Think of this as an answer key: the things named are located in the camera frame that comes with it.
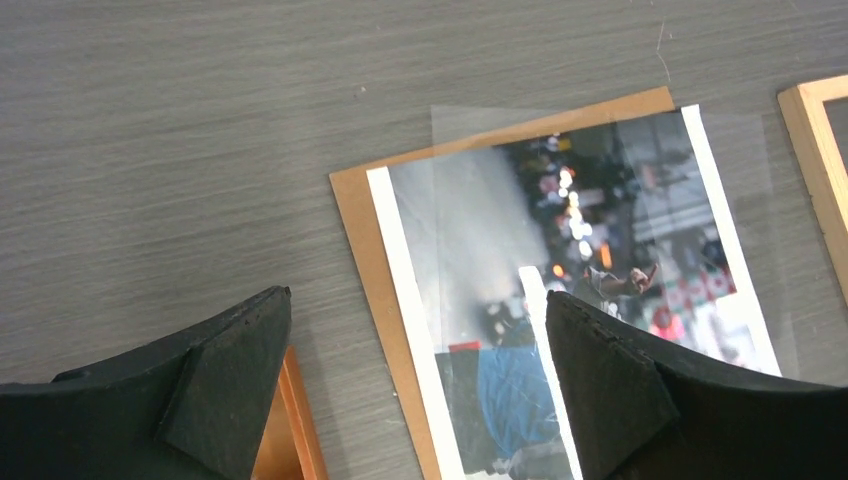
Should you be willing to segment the printed photo with white border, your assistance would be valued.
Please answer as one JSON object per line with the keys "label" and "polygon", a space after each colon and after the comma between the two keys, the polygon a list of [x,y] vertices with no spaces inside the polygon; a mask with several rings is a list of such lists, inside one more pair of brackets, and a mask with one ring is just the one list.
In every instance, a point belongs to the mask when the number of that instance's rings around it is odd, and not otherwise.
{"label": "printed photo with white border", "polygon": [[552,291],[713,359],[780,367],[698,105],[369,170],[445,479],[579,479]]}

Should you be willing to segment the light wooden picture frame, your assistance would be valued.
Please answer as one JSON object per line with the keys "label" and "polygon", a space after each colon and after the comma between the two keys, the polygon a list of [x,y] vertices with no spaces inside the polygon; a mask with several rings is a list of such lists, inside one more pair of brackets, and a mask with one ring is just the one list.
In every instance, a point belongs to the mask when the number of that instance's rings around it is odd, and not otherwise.
{"label": "light wooden picture frame", "polygon": [[847,294],[847,170],[825,108],[847,98],[847,77],[797,84],[778,104],[840,289]]}

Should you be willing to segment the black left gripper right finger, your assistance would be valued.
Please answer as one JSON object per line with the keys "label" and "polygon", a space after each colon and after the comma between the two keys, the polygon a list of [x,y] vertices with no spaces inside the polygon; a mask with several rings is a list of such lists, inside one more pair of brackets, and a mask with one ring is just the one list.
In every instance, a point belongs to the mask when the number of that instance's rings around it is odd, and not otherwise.
{"label": "black left gripper right finger", "polygon": [[587,479],[843,479],[847,391],[715,360],[565,292],[546,331]]}

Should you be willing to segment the clear plastic sheet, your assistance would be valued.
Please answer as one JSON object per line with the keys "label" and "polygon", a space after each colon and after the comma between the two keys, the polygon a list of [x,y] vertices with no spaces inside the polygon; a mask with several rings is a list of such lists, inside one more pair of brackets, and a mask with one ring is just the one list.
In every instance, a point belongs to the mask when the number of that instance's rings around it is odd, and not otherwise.
{"label": "clear plastic sheet", "polygon": [[689,344],[705,353],[739,352],[750,368],[798,378],[795,338],[778,316],[782,301],[754,283],[776,271],[765,202],[768,181],[721,172],[715,144],[727,140],[755,162],[765,158],[763,129],[751,115],[716,115],[697,104],[642,113],[595,106],[568,112],[435,105],[432,139],[460,141],[463,153],[510,138],[535,155],[564,143],[569,152],[633,171],[635,204],[603,235],[630,256],[663,265],[660,304],[682,315]]}

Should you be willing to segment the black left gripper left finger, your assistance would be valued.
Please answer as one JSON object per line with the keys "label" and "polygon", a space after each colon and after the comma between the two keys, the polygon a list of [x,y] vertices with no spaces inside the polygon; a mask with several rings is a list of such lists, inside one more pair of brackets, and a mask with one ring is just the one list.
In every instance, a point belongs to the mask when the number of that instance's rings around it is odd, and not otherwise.
{"label": "black left gripper left finger", "polygon": [[247,479],[289,344],[273,286],[47,383],[1,388],[5,479]]}

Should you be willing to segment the brown cardboard backing board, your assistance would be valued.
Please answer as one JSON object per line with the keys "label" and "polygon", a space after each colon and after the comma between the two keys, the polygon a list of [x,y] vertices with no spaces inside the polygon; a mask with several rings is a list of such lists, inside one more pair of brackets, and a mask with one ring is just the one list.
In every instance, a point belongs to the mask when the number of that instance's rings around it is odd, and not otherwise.
{"label": "brown cardboard backing board", "polygon": [[447,142],[334,172],[329,175],[338,210],[358,269],[368,306],[398,394],[422,476],[440,479],[437,453],[427,423],[400,307],[392,282],[366,172],[476,147],[527,139],[543,133],[600,125],[670,110],[667,86],[631,93],[600,103],[519,121],[517,109],[465,108],[454,116],[458,125]]}

